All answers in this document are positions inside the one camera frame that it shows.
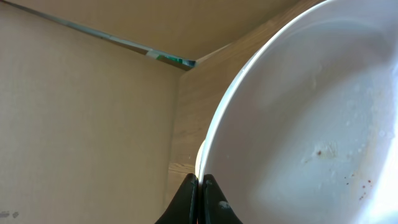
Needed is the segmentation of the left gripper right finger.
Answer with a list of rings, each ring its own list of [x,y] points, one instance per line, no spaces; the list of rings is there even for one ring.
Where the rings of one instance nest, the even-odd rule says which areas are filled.
[[[242,224],[211,174],[204,176],[201,187],[201,223]]]

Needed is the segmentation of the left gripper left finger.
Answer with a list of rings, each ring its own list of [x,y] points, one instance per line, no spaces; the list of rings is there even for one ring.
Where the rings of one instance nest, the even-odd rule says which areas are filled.
[[[196,224],[198,218],[198,180],[187,174],[169,206],[155,224]]]

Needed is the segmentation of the white plate with sauce streak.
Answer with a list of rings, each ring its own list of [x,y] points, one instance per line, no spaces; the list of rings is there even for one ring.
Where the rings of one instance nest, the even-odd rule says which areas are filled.
[[[397,0],[324,1],[236,75],[205,138],[243,223],[397,222]]]

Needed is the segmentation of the yellow-green plate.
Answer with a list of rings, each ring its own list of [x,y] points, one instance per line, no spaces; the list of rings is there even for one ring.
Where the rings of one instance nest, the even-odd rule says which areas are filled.
[[[200,166],[201,166],[201,157],[203,154],[204,145],[205,145],[205,141],[203,141],[202,144],[200,145],[200,148],[197,152],[197,157],[195,160],[195,175],[196,175],[198,181],[200,181]]]

